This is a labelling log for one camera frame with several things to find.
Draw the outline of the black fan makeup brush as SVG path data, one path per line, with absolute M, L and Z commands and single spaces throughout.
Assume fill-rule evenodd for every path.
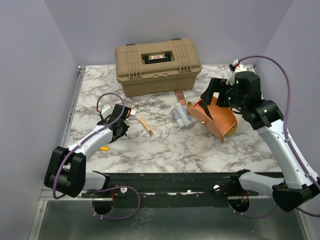
M 199 106 L 204 110 L 205 114 L 206 114 L 211 120 L 213 120 L 213 118 L 212 118 L 212 116 L 211 116 L 211 114 L 210 114 L 210 111 L 209 111 L 209 109 L 208 109 L 208 106 L 207 106 L 203 101 L 201 101 L 201 102 L 199 103 Z

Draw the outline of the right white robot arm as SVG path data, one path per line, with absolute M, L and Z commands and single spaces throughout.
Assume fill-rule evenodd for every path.
M 283 211 L 290 212 L 320 193 L 320 178 L 312 170 L 290 138 L 281 110 L 272 100 L 262 98 L 261 80 L 251 71 L 234 75 L 234 81 L 211 78 L 209 85 L 200 96 L 200 106 L 209 119 L 216 123 L 209 111 L 214 93 L 218 93 L 215 105 L 233 108 L 262 137 L 273 153 L 283 178 L 272 178 L 240 170 L 233 175 L 229 189 L 240 196 L 254 191 L 274 200 Z

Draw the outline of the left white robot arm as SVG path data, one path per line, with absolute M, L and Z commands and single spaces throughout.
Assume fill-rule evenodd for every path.
M 126 120 L 130 113 L 129 107 L 116 104 L 112 113 L 100 120 L 83 139 L 68 147 L 56 147 L 51 154 L 44 185 L 73 198 L 82 191 L 94 191 L 97 196 L 106 197 L 111 190 L 110 177 L 98 171 L 88 172 L 87 160 L 101 147 L 126 135 L 129 129 Z

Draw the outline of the white round makeup organizer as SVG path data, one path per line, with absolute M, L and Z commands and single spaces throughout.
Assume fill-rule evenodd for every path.
M 224 142 L 225 137 L 233 136 L 239 128 L 239 117 L 228 107 L 219 107 L 216 105 L 218 100 L 218 93 L 214 93 L 211 104 L 207 106 L 210 118 L 205 110 L 200 106 L 199 99 L 192 106 L 187 107 L 187 111 L 197 121 L 206 127 L 215 137 Z

